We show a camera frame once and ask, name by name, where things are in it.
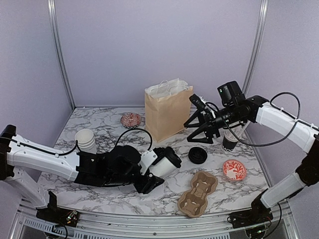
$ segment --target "marble surface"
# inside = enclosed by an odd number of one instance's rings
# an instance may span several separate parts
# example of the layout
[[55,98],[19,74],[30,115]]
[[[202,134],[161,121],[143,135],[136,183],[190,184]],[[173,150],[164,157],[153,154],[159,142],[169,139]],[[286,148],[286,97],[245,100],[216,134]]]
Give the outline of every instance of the marble surface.
[[[58,149],[70,149],[74,146],[74,135],[83,128],[91,129],[98,145],[98,152],[113,148],[118,136],[126,129],[121,125],[123,113],[136,112],[144,116],[143,108],[114,109],[76,109],[56,143]],[[133,185],[115,188],[97,188],[75,184],[56,175],[43,172],[39,184],[52,190],[58,198],[58,204],[74,209],[125,215],[182,215],[177,201],[184,191],[190,189],[190,181],[195,172],[205,170],[218,178],[216,191],[208,196],[205,214],[226,212],[250,207],[252,200],[264,191],[268,185],[252,148],[238,144],[233,152],[221,148],[223,137],[214,139],[214,144],[189,143],[186,137],[194,129],[185,129],[181,133],[153,147],[171,146],[182,159],[180,169],[165,178],[165,182],[147,195],[139,194]],[[147,150],[148,135],[141,131],[132,131],[122,137],[119,145],[129,144],[140,152]],[[205,163],[196,165],[189,161],[190,148],[200,146],[208,153]],[[223,176],[222,165],[228,159],[237,159],[247,168],[247,176],[242,182],[229,182]]]

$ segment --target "white wall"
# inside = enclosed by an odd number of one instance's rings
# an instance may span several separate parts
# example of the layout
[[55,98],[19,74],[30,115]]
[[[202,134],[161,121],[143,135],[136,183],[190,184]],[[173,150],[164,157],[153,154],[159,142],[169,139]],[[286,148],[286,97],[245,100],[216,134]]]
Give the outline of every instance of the white wall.
[[243,85],[258,0],[57,0],[63,54],[77,106],[142,106],[144,89],[177,77],[220,101]]
[[[301,118],[319,125],[319,2],[317,0],[273,0],[269,3],[263,43],[249,94],[270,99],[282,91],[297,94],[302,103]],[[276,101],[297,112],[293,98]],[[280,136],[269,129],[251,125],[256,143],[271,142]],[[259,148],[272,181],[277,183],[294,171],[305,154],[289,141]],[[319,185],[305,188],[290,199],[302,239],[319,235]]]
[[[54,51],[46,1],[2,0],[0,7],[0,131],[53,146],[71,109]],[[8,236],[20,195],[0,182],[0,238]]]

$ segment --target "white paper cup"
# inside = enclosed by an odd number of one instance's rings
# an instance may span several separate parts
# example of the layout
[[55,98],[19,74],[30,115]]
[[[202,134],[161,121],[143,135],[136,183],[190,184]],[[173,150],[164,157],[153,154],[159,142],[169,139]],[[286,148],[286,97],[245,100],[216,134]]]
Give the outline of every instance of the white paper cup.
[[88,128],[82,129],[75,134],[80,150],[88,153],[97,153],[95,137],[93,131]]

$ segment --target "black cup lid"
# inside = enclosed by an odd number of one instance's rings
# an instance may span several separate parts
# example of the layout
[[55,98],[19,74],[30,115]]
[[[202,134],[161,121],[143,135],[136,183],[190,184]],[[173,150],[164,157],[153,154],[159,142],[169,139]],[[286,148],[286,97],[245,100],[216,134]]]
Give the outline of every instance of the black cup lid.
[[204,149],[200,147],[193,147],[188,152],[188,158],[191,162],[195,164],[202,164],[207,159],[207,153]]

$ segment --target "small bowl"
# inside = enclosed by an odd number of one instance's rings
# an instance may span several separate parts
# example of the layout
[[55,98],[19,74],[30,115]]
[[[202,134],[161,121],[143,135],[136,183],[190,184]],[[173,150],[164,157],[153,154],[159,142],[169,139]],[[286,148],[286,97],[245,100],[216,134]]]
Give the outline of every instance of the small bowl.
[[223,173],[231,182],[242,181],[247,175],[247,169],[244,164],[235,159],[230,159],[223,164]]
[[136,128],[140,125],[142,117],[137,113],[126,113],[121,117],[121,123],[125,128]]

